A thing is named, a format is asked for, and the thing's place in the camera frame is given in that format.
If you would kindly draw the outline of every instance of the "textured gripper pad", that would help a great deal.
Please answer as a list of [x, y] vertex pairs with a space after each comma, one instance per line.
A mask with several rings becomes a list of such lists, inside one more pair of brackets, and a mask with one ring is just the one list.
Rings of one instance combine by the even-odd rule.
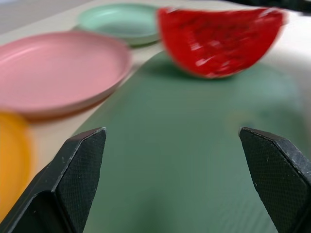
[[273, 140], [244, 129], [240, 139], [255, 189], [278, 232], [295, 232], [309, 207], [309, 185]]
[[82, 233], [100, 177], [105, 131], [84, 140], [66, 170], [57, 195], [75, 233]]

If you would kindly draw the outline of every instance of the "watermelon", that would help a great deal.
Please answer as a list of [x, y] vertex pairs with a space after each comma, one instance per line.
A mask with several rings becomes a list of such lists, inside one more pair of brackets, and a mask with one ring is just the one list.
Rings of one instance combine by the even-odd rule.
[[271, 47], [284, 24], [277, 8], [208, 12], [160, 8], [162, 41], [184, 70], [213, 79], [256, 63]]

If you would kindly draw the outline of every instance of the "pink plate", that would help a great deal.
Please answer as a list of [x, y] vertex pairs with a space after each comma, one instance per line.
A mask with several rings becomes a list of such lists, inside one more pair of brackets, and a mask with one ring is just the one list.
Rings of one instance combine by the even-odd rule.
[[111, 94], [131, 67], [128, 47], [86, 32], [27, 37], [0, 47], [0, 108], [61, 115]]

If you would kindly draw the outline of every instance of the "green plate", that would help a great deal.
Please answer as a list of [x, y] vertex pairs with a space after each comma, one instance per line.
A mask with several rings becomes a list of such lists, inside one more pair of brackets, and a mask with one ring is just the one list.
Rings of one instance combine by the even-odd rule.
[[156, 7], [144, 4], [104, 5], [83, 12], [78, 26], [121, 38], [130, 45], [143, 45], [159, 39], [156, 11]]
[[240, 126], [309, 141], [293, 80], [258, 63], [195, 79], [165, 53], [145, 63], [79, 129], [106, 126], [84, 233], [277, 233], [248, 170]]

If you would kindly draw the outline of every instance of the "table surface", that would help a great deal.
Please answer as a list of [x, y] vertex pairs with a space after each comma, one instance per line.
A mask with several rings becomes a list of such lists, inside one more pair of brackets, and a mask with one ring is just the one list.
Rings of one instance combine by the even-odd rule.
[[[107, 3], [139, 2], [143, 0], [94, 0], [75, 7], [68, 11], [32, 23], [17, 30], [2, 34], [0, 44], [39, 33], [72, 30], [76, 26], [77, 16], [86, 9]], [[149, 0], [149, 4], [157, 6], [191, 7], [209, 10], [230, 10], [250, 8], [240, 4], [215, 0]], [[276, 68], [282, 69], [297, 78], [297, 82], [303, 92], [306, 116], [311, 114], [311, 18], [303, 17], [300, 13], [288, 11], [288, 24], [281, 37], [272, 49], [262, 59]], [[161, 44], [155, 44], [144, 48], [133, 49], [134, 65], [128, 77], [135, 72], [145, 61], [162, 51]], [[81, 113], [41, 123], [32, 123], [37, 154], [37, 173], [49, 161], [53, 159], [64, 141], [69, 138], [82, 123], [92, 115], [100, 106], [95, 106]], [[311, 119], [306, 117], [308, 128], [311, 129]]]

